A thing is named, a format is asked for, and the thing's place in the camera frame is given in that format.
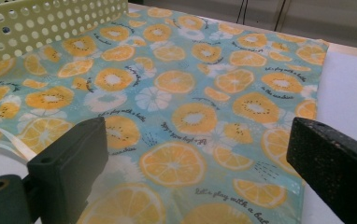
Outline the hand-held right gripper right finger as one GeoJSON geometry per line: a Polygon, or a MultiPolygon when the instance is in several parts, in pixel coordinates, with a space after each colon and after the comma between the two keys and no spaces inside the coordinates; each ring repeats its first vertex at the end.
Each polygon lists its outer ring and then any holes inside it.
{"type": "Polygon", "coordinates": [[[345,224],[357,224],[357,141],[312,119],[293,120],[287,162],[345,224]]]}

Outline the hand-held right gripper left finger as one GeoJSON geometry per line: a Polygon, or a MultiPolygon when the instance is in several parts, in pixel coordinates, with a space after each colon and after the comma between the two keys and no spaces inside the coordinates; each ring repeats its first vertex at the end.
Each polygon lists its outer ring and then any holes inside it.
{"type": "Polygon", "coordinates": [[[32,218],[76,224],[107,161],[104,118],[84,120],[63,134],[27,163],[32,218]]]}

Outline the citrus print cloth bag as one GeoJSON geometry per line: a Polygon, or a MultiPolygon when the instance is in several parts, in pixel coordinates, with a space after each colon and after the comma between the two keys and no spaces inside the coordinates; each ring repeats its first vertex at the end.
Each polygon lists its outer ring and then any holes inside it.
{"type": "Polygon", "coordinates": [[[109,159],[79,224],[300,224],[292,122],[325,42],[152,7],[0,62],[0,143],[41,152],[102,117],[109,159]]]}

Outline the pale green perforated basket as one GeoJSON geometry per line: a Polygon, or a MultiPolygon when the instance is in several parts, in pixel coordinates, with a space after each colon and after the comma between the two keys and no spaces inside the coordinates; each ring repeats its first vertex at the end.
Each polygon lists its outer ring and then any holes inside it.
{"type": "Polygon", "coordinates": [[[128,11],[128,0],[0,0],[0,61],[85,32],[128,11]]]}

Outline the beige metal stand leg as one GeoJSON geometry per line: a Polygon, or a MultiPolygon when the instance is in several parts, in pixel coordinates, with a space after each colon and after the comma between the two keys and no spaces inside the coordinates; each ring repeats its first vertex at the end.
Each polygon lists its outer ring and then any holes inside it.
{"type": "Polygon", "coordinates": [[[278,0],[278,7],[275,15],[275,26],[274,26],[275,32],[279,29],[280,24],[284,19],[284,10],[285,10],[286,2],[287,0],[278,0]]]}

